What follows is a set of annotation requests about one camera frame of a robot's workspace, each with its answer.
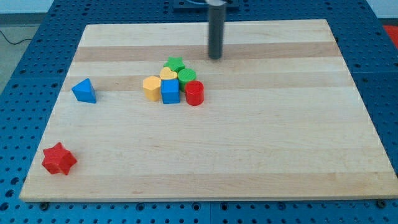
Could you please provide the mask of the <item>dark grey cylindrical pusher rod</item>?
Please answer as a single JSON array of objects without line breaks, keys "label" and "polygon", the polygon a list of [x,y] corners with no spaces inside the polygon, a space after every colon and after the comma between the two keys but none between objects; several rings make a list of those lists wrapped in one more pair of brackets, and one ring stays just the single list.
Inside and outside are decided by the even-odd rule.
[{"label": "dark grey cylindrical pusher rod", "polygon": [[223,53],[224,21],[226,2],[207,2],[208,4],[208,56],[218,60]]}]

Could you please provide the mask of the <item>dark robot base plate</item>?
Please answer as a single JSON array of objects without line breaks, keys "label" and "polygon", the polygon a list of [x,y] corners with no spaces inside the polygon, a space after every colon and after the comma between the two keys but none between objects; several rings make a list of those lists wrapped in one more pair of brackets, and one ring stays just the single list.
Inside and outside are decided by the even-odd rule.
[{"label": "dark robot base plate", "polygon": [[[208,9],[208,3],[205,0],[170,0],[174,11],[203,11]],[[226,8],[230,10],[239,9],[240,0],[229,0],[226,2]]]}]

